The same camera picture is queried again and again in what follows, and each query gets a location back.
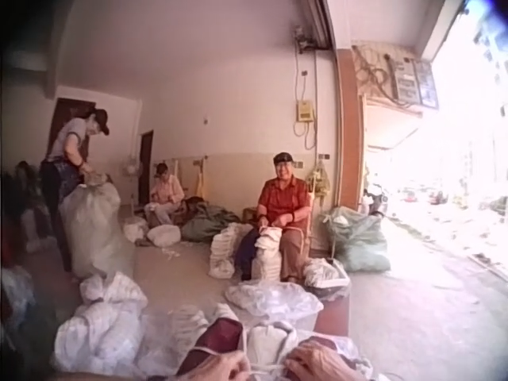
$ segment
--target wall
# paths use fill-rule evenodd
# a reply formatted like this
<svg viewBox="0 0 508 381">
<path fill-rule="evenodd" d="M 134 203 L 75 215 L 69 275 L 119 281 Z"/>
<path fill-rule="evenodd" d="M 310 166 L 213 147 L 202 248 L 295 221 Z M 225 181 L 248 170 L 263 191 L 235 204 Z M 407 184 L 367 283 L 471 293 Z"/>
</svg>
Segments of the wall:
<svg viewBox="0 0 508 381">
<path fill-rule="evenodd" d="M 110 94 L 58 87 L 56 97 L 97 103 L 108 111 L 110 135 L 92 137 L 89 162 L 98 171 L 111 174 L 123 203 L 129 203 L 129 181 L 121 175 L 121 164 L 133 147 L 139 103 Z M 23 72 L 2 77 L 2 166 L 12 169 L 19 161 L 38 165 L 47 148 L 49 128 L 56 101 L 46 99 L 41 78 Z"/>
<path fill-rule="evenodd" d="M 298 56 L 299 70 L 308 71 L 305 98 L 315 104 L 317 95 L 317 151 L 331 155 L 325 167 L 332 185 L 337 157 L 334 65 L 331 52 L 318 53 L 315 61 L 311 53 Z M 193 160 L 207 155 L 208 199 L 241 215 L 245 207 L 256 205 L 264 181 L 275 177 L 274 154 L 288 151 L 295 160 L 303 161 L 304 168 L 295 171 L 301 178 L 314 166 L 315 150 L 307 150 L 303 137 L 295 136 L 293 130 L 294 82 L 291 43 L 263 55 L 207 62 L 145 99 L 140 133 L 155 130 L 154 163 L 179 159 L 188 195 L 194 193 L 198 175 Z M 302 79 L 297 90 L 300 97 Z M 297 125 L 297 132 L 302 128 Z M 312 132 L 307 140 L 312 144 Z M 323 203 L 324 210 L 332 205 L 332 194 L 333 189 Z M 321 223 L 316 222 L 317 237 L 320 228 Z M 324 239 L 319 241 L 314 247 L 326 245 Z"/>
</svg>

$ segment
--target door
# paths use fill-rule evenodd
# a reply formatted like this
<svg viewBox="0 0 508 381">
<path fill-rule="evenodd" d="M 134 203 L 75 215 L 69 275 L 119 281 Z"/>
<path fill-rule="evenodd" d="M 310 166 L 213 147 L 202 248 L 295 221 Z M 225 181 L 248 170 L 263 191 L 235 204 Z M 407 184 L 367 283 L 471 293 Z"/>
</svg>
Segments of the door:
<svg viewBox="0 0 508 381">
<path fill-rule="evenodd" d="M 83 116 L 88 111 L 91 111 L 94 107 L 95 102 L 80 101 L 78 99 L 69 98 L 58 98 L 56 100 L 55 111 L 53 112 L 53 119 L 51 122 L 51 128 L 49 130 L 48 150 L 46 154 L 51 151 L 58 133 L 68 121 L 70 121 L 73 117 Z M 88 158 L 88 144 L 89 139 L 87 137 L 79 149 L 79 152 L 81 153 L 81 156 L 84 158 L 84 160 Z"/>
<path fill-rule="evenodd" d="M 150 163 L 152 162 L 153 131 L 141 135 L 140 163 L 143 168 L 137 183 L 137 195 L 140 205 L 150 202 Z"/>
</svg>

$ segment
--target red cloth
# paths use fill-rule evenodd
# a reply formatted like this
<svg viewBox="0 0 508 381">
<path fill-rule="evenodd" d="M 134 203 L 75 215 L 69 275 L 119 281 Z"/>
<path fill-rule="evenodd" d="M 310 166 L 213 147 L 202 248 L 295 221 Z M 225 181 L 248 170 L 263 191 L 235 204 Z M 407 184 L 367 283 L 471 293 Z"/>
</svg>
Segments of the red cloth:
<svg viewBox="0 0 508 381">
<path fill-rule="evenodd" d="M 227 317 L 218 318 L 196 341 L 196 347 L 205 347 L 217 353 L 229 353 L 238 349 L 244 326 Z M 209 353 L 191 349 L 176 375 L 185 375 L 205 361 Z"/>
<path fill-rule="evenodd" d="M 290 184 L 282 189 L 279 179 L 268 180 L 261 191 L 258 204 L 267 208 L 267 219 L 272 223 L 281 214 L 290 214 L 310 205 L 307 183 L 293 176 Z M 307 219 L 291 222 L 288 226 L 294 226 L 305 231 Z"/>
</svg>

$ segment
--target pile of bags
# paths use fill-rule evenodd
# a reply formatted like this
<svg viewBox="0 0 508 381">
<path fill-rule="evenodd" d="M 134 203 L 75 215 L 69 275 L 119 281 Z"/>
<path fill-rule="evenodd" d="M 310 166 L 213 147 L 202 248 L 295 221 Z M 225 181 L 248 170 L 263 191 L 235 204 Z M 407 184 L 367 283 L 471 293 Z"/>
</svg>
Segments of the pile of bags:
<svg viewBox="0 0 508 381">
<path fill-rule="evenodd" d="M 132 376 L 144 331 L 141 312 L 148 300 L 127 276 L 99 275 L 80 285 L 84 304 L 63 323 L 55 339 L 59 371 Z"/>
<path fill-rule="evenodd" d="M 283 258 L 279 251 L 281 228 L 268 227 L 261 231 L 256 241 L 256 258 L 252 261 L 252 278 L 280 280 Z"/>
<path fill-rule="evenodd" d="M 249 224 L 232 222 L 214 236 L 210 247 L 209 276 L 217 279 L 230 279 L 233 276 L 235 272 L 233 255 L 251 229 L 252 226 Z"/>
</svg>

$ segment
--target hand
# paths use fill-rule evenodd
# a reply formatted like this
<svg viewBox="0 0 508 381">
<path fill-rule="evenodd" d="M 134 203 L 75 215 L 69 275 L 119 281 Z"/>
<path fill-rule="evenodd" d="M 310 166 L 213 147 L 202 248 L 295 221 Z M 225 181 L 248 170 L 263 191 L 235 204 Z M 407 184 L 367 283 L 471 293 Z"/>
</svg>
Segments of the hand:
<svg viewBox="0 0 508 381">
<path fill-rule="evenodd" d="M 281 214 L 278 216 L 275 221 L 273 221 L 272 225 L 276 228 L 283 228 L 287 224 L 293 221 L 293 214 Z"/>
<path fill-rule="evenodd" d="M 299 345 L 289 354 L 286 367 L 300 381 L 366 381 L 351 369 L 342 356 L 315 341 Z"/>
<path fill-rule="evenodd" d="M 79 171 L 84 175 L 94 173 L 94 169 L 88 163 L 83 163 L 83 165 L 79 168 Z"/>
<path fill-rule="evenodd" d="M 251 367 L 242 351 L 210 356 L 181 380 L 189 381 L 247 381 Z"/>
<path fill-rule="evenodd" d="M 266 228 L 269 225 L 268 219 L 265 216 L 263 216 L 257 221 L 257 225 L 260 229 Z"/>
</svg>

